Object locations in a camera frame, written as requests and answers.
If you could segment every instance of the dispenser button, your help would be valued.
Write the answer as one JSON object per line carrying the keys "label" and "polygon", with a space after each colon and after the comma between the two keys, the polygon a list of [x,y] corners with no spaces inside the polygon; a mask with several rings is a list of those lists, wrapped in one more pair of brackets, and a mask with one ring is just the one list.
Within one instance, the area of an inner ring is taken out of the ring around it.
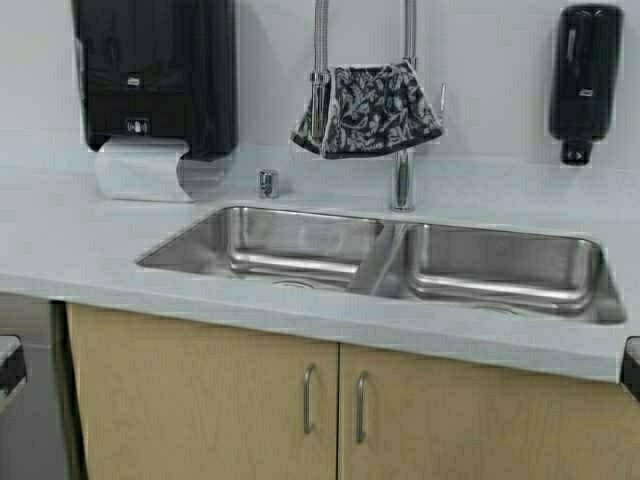
{"label": "dispenser button", "polygon": [[150,135],[151,134],[151,122],[148,118],[128,118],[127,119],[127,132],[131,135]]}
{"label": "dispenser button", "polygon": [[130,76],[127,78],[127,86],[129,88],[142,88],[142,77]]}

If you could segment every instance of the wooden cabinet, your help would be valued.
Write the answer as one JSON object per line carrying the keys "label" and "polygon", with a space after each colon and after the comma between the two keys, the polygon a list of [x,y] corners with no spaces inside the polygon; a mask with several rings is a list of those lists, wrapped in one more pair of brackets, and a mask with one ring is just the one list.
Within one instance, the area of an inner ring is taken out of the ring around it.
{"label": "wooden cabinet", "polygon": [[640,406],[616,385],[350,346],[340,369],[341,480],[640,478]]}
{"label": "wooden cabinet", "polygon": [[69,322],[91,480],[640,479],[617,385],[77,305]]}
{"label": "wooden cabinet", "polygon": [[68,311],[91,480],[335,479],[337,345]]}

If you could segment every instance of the cloth bag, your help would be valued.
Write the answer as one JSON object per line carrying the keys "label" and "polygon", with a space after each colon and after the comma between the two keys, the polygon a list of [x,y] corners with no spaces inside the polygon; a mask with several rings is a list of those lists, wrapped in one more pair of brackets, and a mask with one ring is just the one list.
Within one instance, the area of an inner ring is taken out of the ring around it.
{"label": "cloth bag", "polygon": [[330,72],[322,142],[311,135],[311,103],[291,135],[305,150],[327,159],[380,157],[444,133],[409,62],[336,67]]}

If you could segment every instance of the double basin sink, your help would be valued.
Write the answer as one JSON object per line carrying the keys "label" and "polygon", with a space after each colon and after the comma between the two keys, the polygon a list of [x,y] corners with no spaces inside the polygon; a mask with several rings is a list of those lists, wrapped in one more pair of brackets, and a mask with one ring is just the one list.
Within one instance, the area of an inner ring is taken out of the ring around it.
{"label": "double basin sink", "polygon": [[281,287],[625,321],[601,248],[580,238],[236,207],[138,263]]}

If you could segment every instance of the white wall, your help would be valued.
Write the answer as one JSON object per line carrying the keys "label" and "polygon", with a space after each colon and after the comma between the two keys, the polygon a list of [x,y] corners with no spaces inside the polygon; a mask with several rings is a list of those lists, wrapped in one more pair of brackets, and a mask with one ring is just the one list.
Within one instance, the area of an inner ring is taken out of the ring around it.
{"label": "white wall", "polygon": [[[240,138],[286,145],[309,95],[313,0],[236,0]],[[567,0],[419,0],[420,73],[428,93],[449,85],[448,133],[429,150],[557,162],[547,134],[552,33]],[[640,168],[640,2],[627,12],[626,52],[614,130],[596,153],[599,163]],[[331,63],[398,59],[401,0],[333,0]],[[0,16],[0,139],[3,147],[81,144],[73,71],[69,0],[21,0]],[[60,153],[56,162],[69,163]]]}

